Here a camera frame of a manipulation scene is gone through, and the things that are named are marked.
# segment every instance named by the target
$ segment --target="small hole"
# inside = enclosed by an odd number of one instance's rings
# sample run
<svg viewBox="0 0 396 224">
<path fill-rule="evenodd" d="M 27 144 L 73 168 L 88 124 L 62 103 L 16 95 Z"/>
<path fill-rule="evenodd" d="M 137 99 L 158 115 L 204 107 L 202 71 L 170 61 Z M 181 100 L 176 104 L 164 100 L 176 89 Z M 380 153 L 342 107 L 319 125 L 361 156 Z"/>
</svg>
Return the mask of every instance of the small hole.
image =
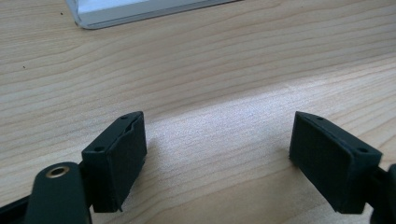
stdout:
<svg viewBox="0 0 396 224">
<path fill-rule="evenodd" d="M 94 150 L 95 152 L 100 152 L 100 151 L 105 150 L 105 148 L 104 148 L 104 147 L 96 147 L 96 148 L 94 148 L 93 150 Z"/>
<path fill-rule="evenodd" d="M 360 151 L 360 152 L 369 152 L 369 150 L 367 150 L 367 148 L 364 148 L 364 147 L 358 147 L 358 151 Z"/>
<path fill-rule="evenodd" d="M 70 169 L 67 166 L 56 167 L 56 168 L 53 168 L 52 170 L 48 171 L 46 176 L 48 178 L 56 178 L 56 177 L 66 174 L 67 172 L 69 172 L 69 170 Z"/>
</svg>

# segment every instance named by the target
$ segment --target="white laptop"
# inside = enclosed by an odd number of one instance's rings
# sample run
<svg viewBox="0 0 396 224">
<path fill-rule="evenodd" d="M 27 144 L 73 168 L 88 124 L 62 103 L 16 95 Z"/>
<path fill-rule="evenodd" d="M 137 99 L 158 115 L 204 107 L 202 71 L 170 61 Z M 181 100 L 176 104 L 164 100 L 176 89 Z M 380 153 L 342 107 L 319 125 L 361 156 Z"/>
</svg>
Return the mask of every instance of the white laptop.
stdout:
<svg viewBox="0 0 396 224">
<path fill-rule="evenodd" d="M 66 0 L 76 24 L 100 29 L 235 0 Z"/>
</svg>

